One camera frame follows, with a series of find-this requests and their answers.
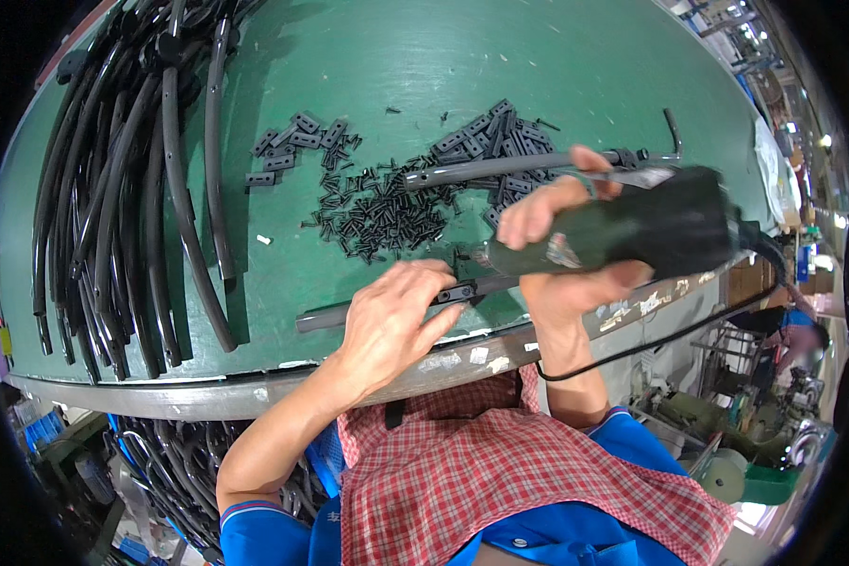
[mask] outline white label sticker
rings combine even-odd
[[[429,356],[422,359],[421,363],[418,364],[418,369],[420,371],[431,371],[437,368],[452,369],[453,366],[462,360],[456,352],[443,356]]]
[[[481,365],[487,361],[487,348],[472,348],[472,353],[469,354],[469,363]]]
[[[503,356],[502,358],[495,358],[487,365],[488,368],[491,368],[491,373],[499,373],[506,368],[509,368],[509,358]]]

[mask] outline black power cord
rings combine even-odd
[[[563,381],[565,379],[574,378],[579,374],[585,373],[586,371],[590,371],[591,369],[599,368],[600,366],[609,364],[611,361],[617,361],[618,359],[627,358],[628,356],[632,356],[633,354],[637,354],[645,350],[658,348],[672,341],[679,340],[683,336],[694,333],[695,331],[707,326],[708,324],[718,323],[723,319],[729,318],[737,312],[747,311],[753,304],[755,304],[756,302],[760,302],[761,300],[767,299],[768,297],[770,297],[771,294],[773,294],[775,290],[777,290],[778,287],[786,284],[786,260],[783,258],[780,246],[769,235],[760,232],[757,223],[740,224],[740,246],[742,249],[749,249],[753,252],[756,252],[765,260],[767,260],[767,262],[771,266],[773,266],[774,270],[777,272],[776,282],[774,284],[772,284],[764,291],[755,293],[748,299],[736,303],[728,309],[716,312],[697,323],[690,324],[685,328],[676,331],[675,333],[664,336],[661,339],[650,341],[646,344],[642,344],[641,346],[629,348],[628,350],[623,350],[620,353],[614,354],[612,356],[607,356],[606,358],[600,359],[599,361],[589,364],[584,368],[579,368],[575,371],[570,371],[569,373],[564,373],[558,376],[545,375],[544,372],[541,370],[541,365],[538,364],[538,373],[547,381]]]

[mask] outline hand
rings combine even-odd
[[[569,154],[573,165],[585,171],[612,168],[600,154],[584,146],[574,146]],[[618,183],[606,181],[595,183],[595,187],[603,200],[617,197],[622,189]],[[538,188],[504,210],[499,219],[497,240],[513,250],[521,250],[527,243],[540,242],[549,232],[557,213],[590,199],[588,189],[575,177],[562,176],[552,185]],[[585,357],[584,349],[577,354],[577,346],[588,342],[581,323],[582,314],[600,304],[625,299],[635,287],[650,281],[652,274],[647,264],[627,261],[591,274],[523,275],[519,286],[541,344],[544,370],[556,375],[584,365],[575,359]]]
[[[428,306],[456,283],[450,266],[435,259],[398,262],[352,297],[343,345],[327,359],[344,383],[363,399],[424,356],[453,328],[467,307],[446,307],[422,324]]]

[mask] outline green workbench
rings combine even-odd
[[[52,314],[55,353],[42,356],[31,306],[34,196],[64,89],[55,81],[42,88],[0,173],[0,302],[12,338],[12,373],[84,381],[78,351],[75,365],[63,360]],[[188,359],[162,377],[209,378],[320,360],[340,344],[342,330],[297,334],[296,314],[349,300],[392,263],[392,256],[372,266],[347,259],[335,242],[322,242],[317,229],[299,228],[323,190],[317,151],[300,155],[276,187],[244,193],[244,174],[260,170],[249,149],[264,130],[285,127],[297,110],[309,111],[322,127],[344,117],[348,132],[365,139],[352,156],[357,166],[343,172],[356,175],[363,166],[427,152],[504,97],[522,118],[558,125],[562,131],[551,133],[559,148],[583,143],[668,151],[672,141],[662,108],[672,108],[684,163],[720,169],[746,215],[773,226],[752,150],[754,107],[702,43],[653,2],[268,0],[242,24],[241,46],[226,66],[224,198],[241,272],[227,292],[207,227],[204,94],[187,112],[183,140],[206,265],[240,346],[226,354],[215,339],[183,264],[167,198],[175,324]],[[402,113],[386,114],[388,105]],[[460,203],[463,213],[448,214],[439,243],[405,257],[449,260],[454,243],[487,238],[485,192],[469,191]],[[258,234],[272,243],[260,243]],[[477,273],[464,267],[461,276],[470,275]],[[525,320],[518,290],[501,292],[470,309],[452,334]],[[144,378],[135,340],[127,354],[133,380]],[[113,379],[109,368],[102,371],[104,379]]]

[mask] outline electric screwdriver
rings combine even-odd
[[[656,167],[654,172],[624,175],[664,180],[560,212],[541,242],[516,251],[494,237],[474,258],[504,275],[589,272],[641,260],[654,268],[655,278],[668,279],[712,271],[749,247],[757,226],[741,220],[717,171],[691,166]],[[617,180],[616,175],[605,178]]]

